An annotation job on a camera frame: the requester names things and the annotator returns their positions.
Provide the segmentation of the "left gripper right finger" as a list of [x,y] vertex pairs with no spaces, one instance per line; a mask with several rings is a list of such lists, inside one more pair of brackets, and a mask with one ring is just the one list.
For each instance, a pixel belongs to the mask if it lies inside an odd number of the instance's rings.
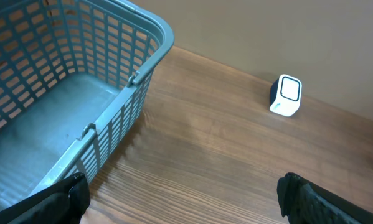
[[373,213],[292,172],[279,178],[276,191],[289,223],[373,223]]

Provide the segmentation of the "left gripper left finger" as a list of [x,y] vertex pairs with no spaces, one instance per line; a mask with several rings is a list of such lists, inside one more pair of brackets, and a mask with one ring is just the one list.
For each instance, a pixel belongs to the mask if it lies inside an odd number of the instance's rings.
[[90,201],[87,178],[77,172],[0,211],[0,223],[80,223]]

